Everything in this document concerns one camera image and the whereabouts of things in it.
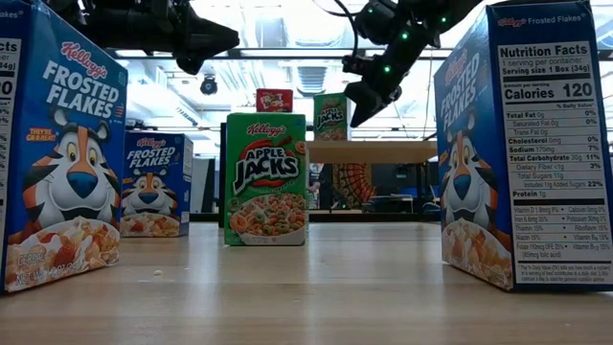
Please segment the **red Froot Loops cereal box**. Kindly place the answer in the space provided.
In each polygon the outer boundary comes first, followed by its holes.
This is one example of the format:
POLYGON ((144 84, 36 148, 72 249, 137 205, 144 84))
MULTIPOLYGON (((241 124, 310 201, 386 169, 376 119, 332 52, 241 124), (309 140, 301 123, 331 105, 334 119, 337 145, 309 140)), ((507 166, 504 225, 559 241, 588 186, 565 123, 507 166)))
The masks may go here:
POLYGON ((291 89, 258 88, 256 90, 256 110, 258 112, 293 111, 293 91, 291 89))

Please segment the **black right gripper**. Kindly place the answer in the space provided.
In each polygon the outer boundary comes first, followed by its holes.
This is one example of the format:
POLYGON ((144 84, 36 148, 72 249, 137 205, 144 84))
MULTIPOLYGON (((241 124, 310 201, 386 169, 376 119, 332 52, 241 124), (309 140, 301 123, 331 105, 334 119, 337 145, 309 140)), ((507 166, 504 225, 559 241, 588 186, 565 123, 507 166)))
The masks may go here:
POLYGON ((343 58, 343 71, 361 77, 344 91, 355 103, 351 128, 359 127, 400 98, 400 83, 428 45, 440 47, 440 31, 423 22, 398 29, 381 55, 343 58), (391 93, 380 96, 377 92, 391 93))

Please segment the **white partition panel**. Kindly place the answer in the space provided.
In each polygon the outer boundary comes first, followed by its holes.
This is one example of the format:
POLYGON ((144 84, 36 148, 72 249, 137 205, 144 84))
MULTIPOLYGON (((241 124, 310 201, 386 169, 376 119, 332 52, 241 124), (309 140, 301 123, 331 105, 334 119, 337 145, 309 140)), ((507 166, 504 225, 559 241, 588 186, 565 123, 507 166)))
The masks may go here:
POLYGON ((195 157, 191 187, 192 214, 208 214, 214 210, 216 189, 216 160, 195 157))

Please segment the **blue Frosted Flakes cereal box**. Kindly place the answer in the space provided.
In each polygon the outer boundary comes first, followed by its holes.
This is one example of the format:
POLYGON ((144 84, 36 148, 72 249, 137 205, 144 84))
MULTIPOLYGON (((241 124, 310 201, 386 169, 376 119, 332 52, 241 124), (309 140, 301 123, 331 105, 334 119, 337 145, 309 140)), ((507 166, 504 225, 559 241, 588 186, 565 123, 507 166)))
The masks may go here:
POLYGON ((127 80, 42 0, 0 0, 0 293, 118 261, 127 80))
POLYGON ((125 136, 120 234, 189 234, 193 142, 184 134, 130 131, 125 136))
POLYGON ((486 6, 434 89, 443 260, 508 291, 613 291, 589 0, 486 6))

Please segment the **green Apple Jacks cereal box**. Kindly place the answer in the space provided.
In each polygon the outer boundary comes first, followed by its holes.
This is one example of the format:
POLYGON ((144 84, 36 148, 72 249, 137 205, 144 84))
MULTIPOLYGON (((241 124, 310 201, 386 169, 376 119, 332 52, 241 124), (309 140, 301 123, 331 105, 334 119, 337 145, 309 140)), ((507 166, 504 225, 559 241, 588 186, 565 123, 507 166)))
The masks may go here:
POLYGON ((226 122, 224 242, 306 241, 307 122, 294 113, 232 113, 226 122))
POLYGON ((348 99, 344 93, 313 97, 313 133, 315 141, 348 141, 348 99))

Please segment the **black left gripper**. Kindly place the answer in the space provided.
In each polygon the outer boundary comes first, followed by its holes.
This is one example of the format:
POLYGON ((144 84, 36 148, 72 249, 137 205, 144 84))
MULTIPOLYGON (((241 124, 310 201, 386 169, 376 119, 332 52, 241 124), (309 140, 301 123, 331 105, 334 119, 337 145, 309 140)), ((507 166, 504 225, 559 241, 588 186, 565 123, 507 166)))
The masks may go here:
POLYGON ((83 32, 99 46, 168 52, 195 75, 204 59, 239 45, 238 31, 199 17, 189 0, 83 0, 83 32))

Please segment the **black aluminium table frame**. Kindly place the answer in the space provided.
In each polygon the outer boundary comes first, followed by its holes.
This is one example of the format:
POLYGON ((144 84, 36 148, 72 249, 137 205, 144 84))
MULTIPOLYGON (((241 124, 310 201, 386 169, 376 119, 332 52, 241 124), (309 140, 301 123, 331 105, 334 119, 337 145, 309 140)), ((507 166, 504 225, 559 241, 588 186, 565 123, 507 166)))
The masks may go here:
MULTIPOLYGON (((316 223, 328 222, 438 222, 438 214, 407 214, 407 213, 309 213, 309 221, 316 223)), ((214 222, 224 224, 220 214, 204 213, 190 214, 190 222, 214 222)))

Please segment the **overhead light bar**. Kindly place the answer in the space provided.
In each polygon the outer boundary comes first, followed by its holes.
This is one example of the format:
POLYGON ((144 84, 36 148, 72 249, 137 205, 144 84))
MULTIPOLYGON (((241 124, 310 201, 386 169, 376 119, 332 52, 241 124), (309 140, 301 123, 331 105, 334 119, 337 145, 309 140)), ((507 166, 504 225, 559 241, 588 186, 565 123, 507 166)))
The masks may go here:
MULTIPOLYGON (((172 53, 153 52, 147 55, 142 50, 107 50, 118 59, 173 59, 172 53)), ((219 53, 211 60, 251 60, 251 59, 342 59, 349 56, 351 49, 304 49, 304 48, 235 48, 219 53)))

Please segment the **colourful floral hanging cloth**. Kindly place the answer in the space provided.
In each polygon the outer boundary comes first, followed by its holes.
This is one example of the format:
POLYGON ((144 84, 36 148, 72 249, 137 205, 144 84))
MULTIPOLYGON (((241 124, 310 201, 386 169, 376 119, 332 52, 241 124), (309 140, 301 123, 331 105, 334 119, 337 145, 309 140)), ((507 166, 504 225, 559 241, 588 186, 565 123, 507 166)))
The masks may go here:
POLYGON ((319 163, 309 163, 308 164, 308 197, 309 197, 309 206, 308 208, 311 210, 315 210, 319 208, 319 193, 320 193, 320 174, 323 169, 323 164, 319 163))

